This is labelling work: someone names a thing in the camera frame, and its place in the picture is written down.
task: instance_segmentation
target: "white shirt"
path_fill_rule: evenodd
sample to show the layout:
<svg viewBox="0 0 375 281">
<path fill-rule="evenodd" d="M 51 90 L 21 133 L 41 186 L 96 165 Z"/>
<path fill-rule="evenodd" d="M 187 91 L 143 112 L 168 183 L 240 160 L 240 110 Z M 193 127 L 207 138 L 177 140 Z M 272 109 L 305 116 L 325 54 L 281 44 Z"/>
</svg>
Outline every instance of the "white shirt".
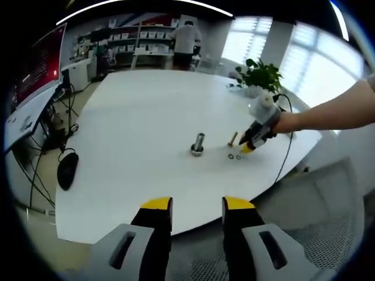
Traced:
<svg viewBox="0 0 375 281">
<path fill-rule="evenodd" d="M 109 48 L 105 54 L 105 57 L 108 58 L 108 59 L 113 59 L 113 51 L 111 48 Z"/>
<path fill-rule="evenodd" d="M 184 25 L 175 29 L 171 38 L 176 39 L 175 53 L 192 54 L 195 41 L 201 41 L 202 36 L 194 26 Z"/>
</svg>

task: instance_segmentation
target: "round table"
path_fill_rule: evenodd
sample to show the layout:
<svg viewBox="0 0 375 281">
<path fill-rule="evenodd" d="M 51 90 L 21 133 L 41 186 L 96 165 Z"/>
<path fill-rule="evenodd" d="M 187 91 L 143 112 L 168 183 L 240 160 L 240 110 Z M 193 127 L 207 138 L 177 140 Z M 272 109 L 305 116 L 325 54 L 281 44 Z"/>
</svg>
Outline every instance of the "round table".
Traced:
<svg viewBox="0 0 375 281">
<path fill-rule="evenodd" d="M 59 238 L 95 243 L 141 204 L 173 197 L 172 234 L 221 217 L 221 198 L 252 200 L 270 188 L 287 152 L 278 135 L 248 155 L 227 143 L 253 122 L 249 99 L 229 78 L 166 70 L 109 74 L 88 100 L 67 147 L 80 160 L 69 191 L 57 186 Z M 204 152 L 190 147 L 204 133 Z M 298 132 L 279 179 L 316 145 L 316 131 Z"/>
</svg>

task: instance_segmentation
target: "yellow tip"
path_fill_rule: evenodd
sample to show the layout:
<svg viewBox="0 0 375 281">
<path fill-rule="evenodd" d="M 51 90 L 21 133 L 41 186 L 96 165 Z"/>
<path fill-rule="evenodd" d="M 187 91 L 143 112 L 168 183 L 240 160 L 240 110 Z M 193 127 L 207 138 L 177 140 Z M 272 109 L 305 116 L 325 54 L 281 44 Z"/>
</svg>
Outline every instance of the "yellow tip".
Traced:
<svg viewBox="0 0 375 281">
<path fill-rule="evenodd" d="M 243 154 L 247 154 L 247 153 L 253 152 L 253 150 L 250 149 L 250 148 L 247 146 L 246 143 L 244 143 L 244 144 L 242 145 L 242 148 L 241 148 L 241 151 L 240 151 L 240 152 L 243 153 Z"/>
<path fill-rule="evenodd" d="M 160 197 L 153 200 L 148 201 L 147 203 L 143 204 L 141 208 L 143 209 L 160 209 L 160 210 L 167 210 L 168 209 L 168 202 L 171 200 L 171 197 Z"/>
<path fill-rule="evenodd" d="M 255 206 L 249 201 L 237 197 L 224 196 L 228 204 L 228 210 L 253 209 Z"/>
</svg>

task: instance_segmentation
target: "potted plant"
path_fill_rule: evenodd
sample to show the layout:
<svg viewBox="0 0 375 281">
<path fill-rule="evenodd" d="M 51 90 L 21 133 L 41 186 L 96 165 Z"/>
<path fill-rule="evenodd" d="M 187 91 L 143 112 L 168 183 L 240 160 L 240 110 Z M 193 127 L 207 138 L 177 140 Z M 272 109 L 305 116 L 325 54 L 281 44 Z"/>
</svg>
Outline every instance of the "potted plant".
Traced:
<svg viewBox="0 0 375 281">
<path fill-rule="evenodd" d="M 264 64 L 261 60 L 256 63 L 252 59 L 246 60 L 247 71 L 242 72 L 240 66 L 236 67 L 236 73 L 232 73 L 232 77 L 238 82 L 236 87 L 243 88 L 245 93 L 255 98 L 260 95 L 262 90 L 266 90 L 273 94 L 278 94 L 281 89 L 280 78 L 282 77 L 279 69 L 272 63 Z"/>
</svg>

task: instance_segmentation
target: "computer mouse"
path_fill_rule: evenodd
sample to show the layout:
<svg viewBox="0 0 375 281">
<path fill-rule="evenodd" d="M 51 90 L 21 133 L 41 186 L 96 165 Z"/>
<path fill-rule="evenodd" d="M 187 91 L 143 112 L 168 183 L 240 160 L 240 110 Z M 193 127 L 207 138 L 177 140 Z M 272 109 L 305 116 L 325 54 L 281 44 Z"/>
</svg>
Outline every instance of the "computer mouse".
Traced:
<svg viewBox="0 0 375 281">
<path fill-rule="evenodd" d="M 59 167 L 57 168 L 57 181 L 60 187 L 67 191 L 69 190 L 76 174 L 76 168 L 78 165 L 78 154 L 69 153 L 61 160 Z"/>
</svg>

